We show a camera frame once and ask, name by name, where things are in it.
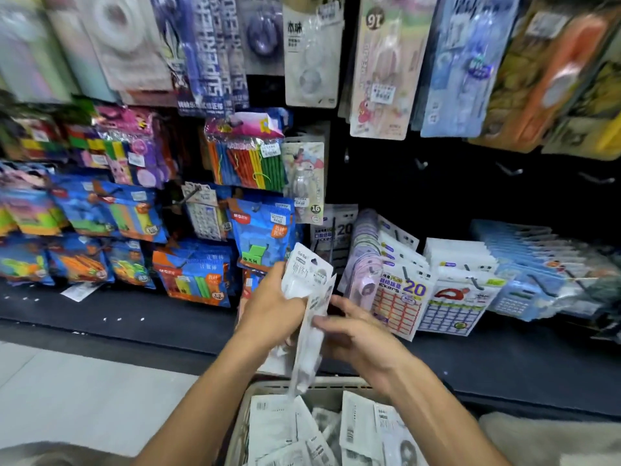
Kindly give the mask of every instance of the plastic basket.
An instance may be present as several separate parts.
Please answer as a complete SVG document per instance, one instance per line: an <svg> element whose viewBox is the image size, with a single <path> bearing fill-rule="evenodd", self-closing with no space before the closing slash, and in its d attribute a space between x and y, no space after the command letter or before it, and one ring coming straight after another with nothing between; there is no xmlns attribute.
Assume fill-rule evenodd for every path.
<svg viewBox="0 0 621 466"><path fill-rule="evenodd" d="M289 381L263 381L251 384L239 408L235 427L229 443L224 466L242 466L248 461L248 423L250 422L250 399L258 394L286 394ZM341 411L343 391L387 404L387 399L377 394L366 381L358 377L318 377L303 399L307 406L323 407L334 412Z"/></svg>

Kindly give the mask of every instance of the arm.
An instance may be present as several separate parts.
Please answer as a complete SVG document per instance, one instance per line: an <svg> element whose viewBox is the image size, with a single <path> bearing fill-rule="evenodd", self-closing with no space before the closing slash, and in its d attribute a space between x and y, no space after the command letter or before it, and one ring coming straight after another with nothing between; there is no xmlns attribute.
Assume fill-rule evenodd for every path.
<svg viewBox="0 0 621 466"><path fill-rule="evenodd" d="M265 276L220 356L190 388L133 466L212 463L252 376L304 316L302 299L284 298L283 273L284 264L277 263Z"/></svg>
<svg viewBox="0 0 621 466"><path fill-rule="evenodd" d="M430 466L510 466L431 369L379 321L343 297L332 296L332 304L346 317L314 319L338 335L327 351L390 398Z"/></svg>

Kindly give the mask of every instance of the shelf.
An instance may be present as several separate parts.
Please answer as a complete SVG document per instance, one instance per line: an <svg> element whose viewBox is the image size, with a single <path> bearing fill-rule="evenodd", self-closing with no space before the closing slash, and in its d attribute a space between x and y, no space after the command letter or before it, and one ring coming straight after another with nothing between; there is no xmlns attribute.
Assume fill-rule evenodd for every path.
<svg viewBox="0 0 621 466"><path fill-rule="evenodd" d="M235 326L234 309L187 303L159 292L117 284L75 303L60 295L62 289L3 283L0 319L209 355L221 351ZM419 332L404 344L460 398L621 420L621 347L588 340L576 330L554 320L526 323L486 314L469 337ZM349 366L330 360L321 370L353 374Z"/></svg>

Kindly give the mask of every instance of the white floor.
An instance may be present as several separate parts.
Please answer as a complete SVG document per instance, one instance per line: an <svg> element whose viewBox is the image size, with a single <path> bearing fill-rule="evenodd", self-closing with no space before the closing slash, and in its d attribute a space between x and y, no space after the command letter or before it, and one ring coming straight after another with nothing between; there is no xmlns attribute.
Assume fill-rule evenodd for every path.
<svg viewBox="0 0 621 466"><path fill-rule="evenodd" d="M0 342L0 449L52 441L136 456L195 380Z"/></svg>

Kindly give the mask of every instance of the right hand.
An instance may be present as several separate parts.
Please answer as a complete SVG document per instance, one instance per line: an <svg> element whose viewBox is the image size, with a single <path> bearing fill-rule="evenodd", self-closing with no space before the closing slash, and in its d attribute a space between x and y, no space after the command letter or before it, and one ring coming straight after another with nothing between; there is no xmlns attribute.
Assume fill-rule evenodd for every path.
<svg viewBox="0 0 621 466"><path fill-rule="evenodd" d="M315 316L313 324L328 336L326 355L348 362L378 392L390 396L395 376L417 359L371 313L345 297L330 300L345 317Z"/></svg>

